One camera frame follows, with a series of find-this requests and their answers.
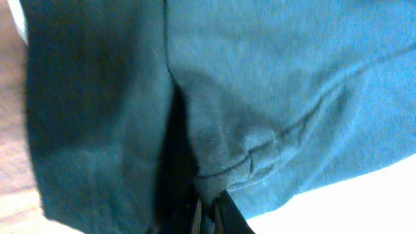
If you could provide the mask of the black t-shirt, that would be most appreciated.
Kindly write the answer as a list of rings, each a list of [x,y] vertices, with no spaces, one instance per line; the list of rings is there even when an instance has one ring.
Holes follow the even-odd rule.
[[[45,217],[148,233],[229,192],[251,218],[415,153],[415,2],[30,0]]]

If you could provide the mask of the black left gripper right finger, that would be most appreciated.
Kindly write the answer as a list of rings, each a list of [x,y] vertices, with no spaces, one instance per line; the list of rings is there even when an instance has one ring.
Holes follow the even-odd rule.
[[[215,234],[255,234],[227,190],[213,202]]]

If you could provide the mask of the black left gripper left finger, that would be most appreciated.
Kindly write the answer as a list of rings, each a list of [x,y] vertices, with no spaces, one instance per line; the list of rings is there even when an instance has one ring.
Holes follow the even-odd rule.
[[[157,234],[200,234],[202,221],[202,203],[199,198],[191,197],[163,224]]]

